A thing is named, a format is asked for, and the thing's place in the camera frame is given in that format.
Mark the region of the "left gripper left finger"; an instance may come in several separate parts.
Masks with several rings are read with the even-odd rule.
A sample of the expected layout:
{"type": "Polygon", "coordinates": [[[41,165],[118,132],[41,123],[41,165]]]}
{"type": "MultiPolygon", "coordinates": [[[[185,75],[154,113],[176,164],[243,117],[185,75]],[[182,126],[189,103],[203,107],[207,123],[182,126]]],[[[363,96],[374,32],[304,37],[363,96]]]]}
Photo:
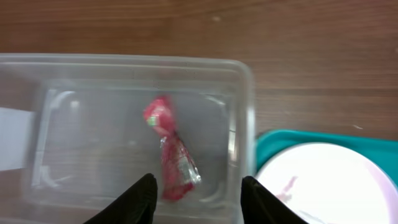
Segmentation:
{"type": "Polygon", "coordinates": [[[148,173],[84,224],[152,224],[157,193],[156,178],[148,173]]]}

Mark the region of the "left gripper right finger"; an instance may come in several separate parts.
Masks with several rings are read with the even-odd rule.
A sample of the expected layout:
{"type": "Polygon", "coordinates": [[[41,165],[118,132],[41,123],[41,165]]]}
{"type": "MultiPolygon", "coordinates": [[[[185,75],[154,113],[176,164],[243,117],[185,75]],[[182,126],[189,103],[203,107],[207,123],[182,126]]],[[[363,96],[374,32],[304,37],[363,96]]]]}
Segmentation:
{"type": "Polygon", "coordinates": [[[307,224],[252,176],[242,179],[241,209],[245,224],[307,224]]]}

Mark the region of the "red snack wrapper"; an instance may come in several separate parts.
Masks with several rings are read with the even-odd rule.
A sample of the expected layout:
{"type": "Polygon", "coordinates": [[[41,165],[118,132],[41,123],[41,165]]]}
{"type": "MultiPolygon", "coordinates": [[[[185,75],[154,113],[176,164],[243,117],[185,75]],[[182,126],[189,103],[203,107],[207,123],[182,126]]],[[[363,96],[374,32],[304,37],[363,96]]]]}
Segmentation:
{"type": "Polygon", "coordinates": [[[201,175],[178,134],[170,98],[154,99],[144,110],[144,119],[160,137],[162,198],[178,201],[201,183],[201,175]]]}

